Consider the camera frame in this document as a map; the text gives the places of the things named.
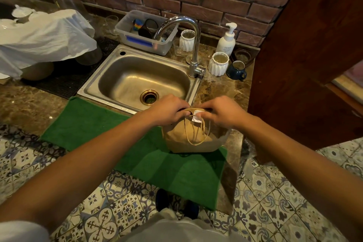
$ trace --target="clear plastic bin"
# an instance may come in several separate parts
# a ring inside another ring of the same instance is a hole
[[[153,40],[139,36],[137,32],[133,31],[133,21],[135,19],[140,19],[145,22],[148,18],[156,21],[159,27],[165,22],[165,20],[167,20],[167,18],[162,16],[133,10],[128,12],[121,21],[116,24],[115,32],[120,35],[121,41],[125,45],[165,56],[173,45],[173,39],[178,32],[178,25],[175,26],[173,31],[170,33],[170,36],[165,41]]]

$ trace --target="sink drain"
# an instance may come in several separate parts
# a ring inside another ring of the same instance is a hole
[[[140,95],[140,102],[145,105],[152,105],[159,99],[159,94],[155,90],[145,90]]]

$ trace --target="shoe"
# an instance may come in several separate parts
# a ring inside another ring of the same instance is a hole
[[[184,217],[189,217],[190,219],[194,220],[198,218],[198,214],[199,206],[192,201],[188,201],[185,205]]]
[[[157,191],[157,196],[155,200],[155,205],[157,206],[157,211],[168,208],[170,204],[168,193],[164,189],[159,189]]]

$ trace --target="person's right arm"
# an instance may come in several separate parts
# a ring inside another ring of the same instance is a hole
[[[248,137],[271,157],[292,185],[349,241],[363,238],[363,181],[334,162],[289,138],[260,118],[245,112],[226,96],[198,107],[213,113],[197,115]]]

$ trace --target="hand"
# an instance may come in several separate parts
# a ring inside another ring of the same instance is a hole
[[[198,108],[212,108],[214,113],[200,112],[196,116],[206,120],[211,120],[215,124],[225,128],[238,129],[240,121],[248,114],[234,100],[227,96],[217,97],[208,102],[204,102]]]
[[[157,100],[150,108],[138,112],[143,115],[147,115],[151,120],[152,125],[168,125],[178,121],[182,117],[189,116],[190,111],[181,110],[183,108],[189,108],[188,102],[172,95],[166,95]]]

